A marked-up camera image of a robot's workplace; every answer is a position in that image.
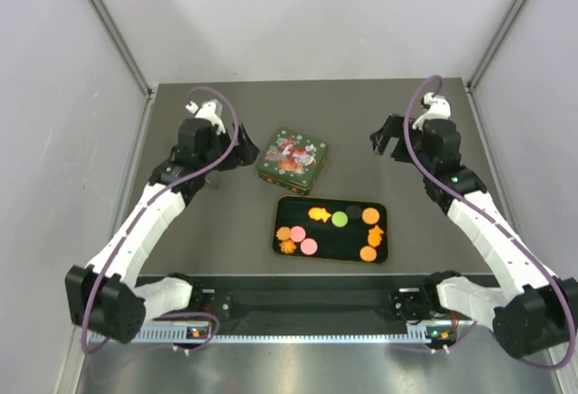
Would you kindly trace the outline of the black gold-rimmed tray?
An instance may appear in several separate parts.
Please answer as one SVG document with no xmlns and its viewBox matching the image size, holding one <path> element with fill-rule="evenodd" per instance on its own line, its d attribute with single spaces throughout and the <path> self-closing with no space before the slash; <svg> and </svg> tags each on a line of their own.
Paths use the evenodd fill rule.
<svg viewBox="0 0 578 394">
<path fill-rule="evenodd" d="M 380 212 L 380 220 L 377 225 L 385 232 L 381 245 L 375 248 L 378 252 L 377 259 L 372 262 L 364 262 L 359 257 L 359 251 L 364 246 L 369 246 L 367 242 L 368 230 L 376 224 L 368 225 L 362 218 L 350 220 L 343 228 L 337 228 L 331 223 L 331 217 L 326 223 L 311 220 L 308 217 L 308 210 L 312 207 L 324 207 L 333 214 L 336 211 L 346 212 L 349 205 L 358 205 L 363 210 L 373 207 Z M 315 239 L 318 243 L 318 250 L 312 256 L 305 256 L 300 250 L 300 244 L 296 243 L 297 249 L 293 254 L 285 255 L 280 251 L 281 240 L 275 236 L 280 227 L 301 226 L 306 231 L 306 238 Z M 336 260 L 342 262 L 354 262 L 369 265 L 384 263 L 388 258 L 387 242 L 387 209 L 377 202 L 338 200 L 302 196 L 285 196 L 281 198 L 276 206 L 274 227 L 271 238 L 271 248 L 274 253 L 289 258 L 309 258 Z"/>
</svg>

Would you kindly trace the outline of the green christmas cookie tin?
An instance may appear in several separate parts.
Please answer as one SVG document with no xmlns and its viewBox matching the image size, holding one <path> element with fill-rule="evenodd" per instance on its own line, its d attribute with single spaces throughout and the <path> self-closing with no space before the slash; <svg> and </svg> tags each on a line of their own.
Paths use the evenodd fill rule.
<svg viewBox="0 0 578 394">
<path fill-rule="evenodd" d="M 308 195 L 318 182 L 322 164 L 302 166 L 286 162 L 262 163 L 256 169 L 258 176 L 265 182 Z"/>
</svg>

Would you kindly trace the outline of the gold tin lid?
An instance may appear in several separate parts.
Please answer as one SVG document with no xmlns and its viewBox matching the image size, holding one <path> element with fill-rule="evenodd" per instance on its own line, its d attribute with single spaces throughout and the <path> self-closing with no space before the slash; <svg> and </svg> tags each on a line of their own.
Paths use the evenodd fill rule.
<svg viewBox="0 0 578 394">
<path fill-rule="evenodd" d="M 301 131 L 279 127 L 259 156 L 256 167 L 262 163 L 286 162 L 302 166 L 324 165 L 329 144 Z"/>
</svg>

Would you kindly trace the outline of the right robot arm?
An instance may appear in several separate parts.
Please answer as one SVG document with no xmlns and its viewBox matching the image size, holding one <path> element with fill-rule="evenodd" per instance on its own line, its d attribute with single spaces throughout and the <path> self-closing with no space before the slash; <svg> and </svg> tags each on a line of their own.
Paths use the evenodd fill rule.
<svg viewBox="0 0 578 394">
<path fill-rule="evenodd" d="M 462 164 L 461 135 L 452 121 L 419 123 L 393 114 L 370 137 L 375 154 L 384 154 L 392 138 L 397 141 L 392 158 L 422 173 L 429 198 L 465 234 L 498 282 L 485 287 L 455 271 L 436 272 L 419 287 L 418 314 L 463 314 L 488 328 L 515 359 L 565 343 L 560 362 L 565 366 L 577 341 L 576 280 L 560 279 L 511 229 L 483 181 Z"/>
</svg>

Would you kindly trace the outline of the metal serving tongs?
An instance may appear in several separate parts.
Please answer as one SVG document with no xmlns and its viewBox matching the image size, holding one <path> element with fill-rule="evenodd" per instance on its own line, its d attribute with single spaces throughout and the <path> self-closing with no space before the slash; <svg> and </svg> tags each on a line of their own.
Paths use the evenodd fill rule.
<svg viewBox="0 0 578 394">
<path fill-rule="evenodd" d="M 216 174 L 209 174 L 205 177 L 205 183 L 214 191 L 220 187 L 219 177 Z"/>
</svg>

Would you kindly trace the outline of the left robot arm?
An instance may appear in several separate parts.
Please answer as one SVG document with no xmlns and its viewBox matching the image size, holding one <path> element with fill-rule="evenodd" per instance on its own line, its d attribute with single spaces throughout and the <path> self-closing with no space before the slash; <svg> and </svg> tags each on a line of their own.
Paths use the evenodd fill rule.
<svg viewBox="0 0 578 394">
<path fill-rule="evenodd" d="M 157 165 L 133 211 L 108 244 L 84 266 L 73 266 L 64 283 L 73 324 L 121 343 L 165 314 L 195 318 L 205 298 L 177 274 L 138 286 L 145 261 L 171 223 L 191 203 L 212 171 L 253 164 L 259 149 L 236 122 L 228 132 L 219 121 L 191 117 L 182 122 L 169 157 Z"/>
</svg>

